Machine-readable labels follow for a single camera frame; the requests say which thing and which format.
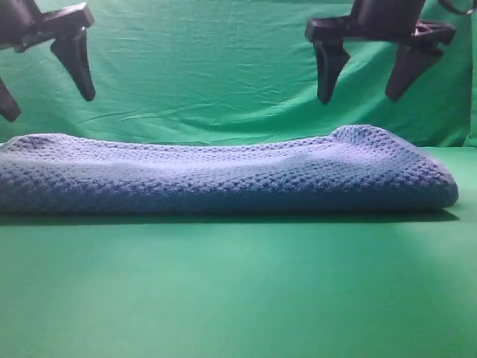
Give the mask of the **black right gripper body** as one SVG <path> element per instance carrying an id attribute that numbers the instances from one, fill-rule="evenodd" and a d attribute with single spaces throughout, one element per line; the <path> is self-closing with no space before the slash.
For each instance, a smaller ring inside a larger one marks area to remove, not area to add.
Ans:
<path id="1" fill-rule="evenodd" d="M 310 19 L 305 37 L 312 43 L 366 40 L 449 45 L 456 34 L 455 26 L 421 20 L 424 5 L 424 1 L 416 0 L 355 1 L 347 16 Z"/>

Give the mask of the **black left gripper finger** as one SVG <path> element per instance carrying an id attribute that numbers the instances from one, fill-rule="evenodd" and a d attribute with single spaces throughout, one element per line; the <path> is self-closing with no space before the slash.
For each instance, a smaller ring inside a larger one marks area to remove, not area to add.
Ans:
<path id="1" fill-rule="evenodd" d="M 56 38 L 50 49 L 69 73 L 83 99 L 93 101 L 95 87 L 89 69 L 86 28 L 82 27 Z"/>
<path id="2" fill-rule="evenodd" d="M 0 113 L 9 122 L 14 122 L 21 114 L 18 103 L 2 79 L 0 79 Z"/>

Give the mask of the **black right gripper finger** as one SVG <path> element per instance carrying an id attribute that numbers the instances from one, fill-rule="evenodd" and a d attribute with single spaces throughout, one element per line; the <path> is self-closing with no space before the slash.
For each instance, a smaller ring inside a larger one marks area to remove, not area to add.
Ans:
<path id="1" fill-rule="evenodd" d="M 317 97 L 328 104 L 335 90 L 338 77 L 350 59 L 342 40 L 313 43 L 318 73 Z"/>
<path id="2" fill-rule="evenodd" d="M 408 88 L 427 70 L 440 61 L 443 51 L 438 45 L 423 47 L 399 45 L 385 94 L 398 101 Z"/>

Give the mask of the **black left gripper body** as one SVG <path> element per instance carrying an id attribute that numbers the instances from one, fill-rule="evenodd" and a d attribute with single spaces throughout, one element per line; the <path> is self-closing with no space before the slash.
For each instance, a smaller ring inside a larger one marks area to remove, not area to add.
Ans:
<path id="1" fill-rule="evenodd" d="M 35 1 L 1 2 L 1 50 L 24 52 L 49 40 L 65 40 L 93 26 L 87 3 L 42 12 Z"/>

